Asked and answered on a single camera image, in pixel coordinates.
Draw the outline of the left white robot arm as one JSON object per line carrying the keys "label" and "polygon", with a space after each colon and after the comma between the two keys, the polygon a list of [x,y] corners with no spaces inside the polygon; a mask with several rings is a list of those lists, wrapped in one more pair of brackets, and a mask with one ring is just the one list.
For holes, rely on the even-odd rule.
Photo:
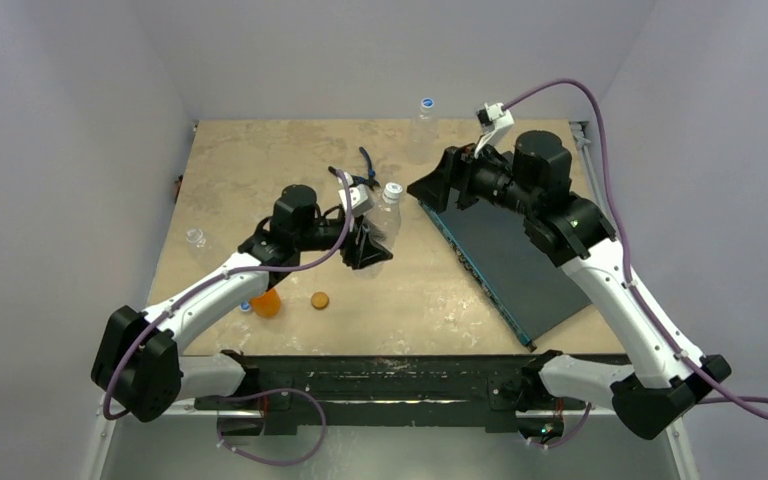
{"label": "left white robot arm", "polygon": [[[131,414],[150,422],[177,401],[202,397],[221,397],[235,409],[252,405],[258,382],[246,374],[241,355],[188,361],[181,354],[226,314],[293,272],[314,268],[334,254],[353,270],[392,259],[367,220],[379,200],[363,185],[343,189],[340,197],[338,217],[328,219],[319,212],[312,188],[286,187],[272,215],[205,277],[159,304],[115,310],[91,368],[92,381],[104,392],[104,417]],[[305,266],[301,255],[312,251],[323,255]]]}

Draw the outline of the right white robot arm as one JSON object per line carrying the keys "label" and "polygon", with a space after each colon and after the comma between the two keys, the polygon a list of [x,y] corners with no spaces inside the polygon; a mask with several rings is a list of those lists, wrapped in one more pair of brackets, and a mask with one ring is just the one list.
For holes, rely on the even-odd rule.
{"label": "right white robot arm", "polygon": [[728,378],[721,355],[706,355],[668,321],[654,326],[639,300],[642,282],[623,269],[624,248],[600,208],[571,189],[572,154],[548,131],[519,135],[511,152],[475,144],[448,147],[407,192],[441,213],[457,194],[465,210],[485,201],[523,218],[529,241],[591,300],[623,346],[626,365],[559,351],[523,369],[522,398],[544,407],[573,398],[612,410],[637,437],[652,440]]}

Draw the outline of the clear plastic bottle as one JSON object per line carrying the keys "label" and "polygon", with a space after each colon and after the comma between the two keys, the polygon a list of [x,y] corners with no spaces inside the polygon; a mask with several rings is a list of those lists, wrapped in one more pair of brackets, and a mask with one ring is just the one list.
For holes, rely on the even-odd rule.
{"label": "clear plastic bottle", "polygon": [[432,109],[424,109],[421,101],[419,113],[411,120],[407,146],[408,160],[417,165],[425,164],[432,159],[433,143],[437,134],[435,101],[433,100]]}

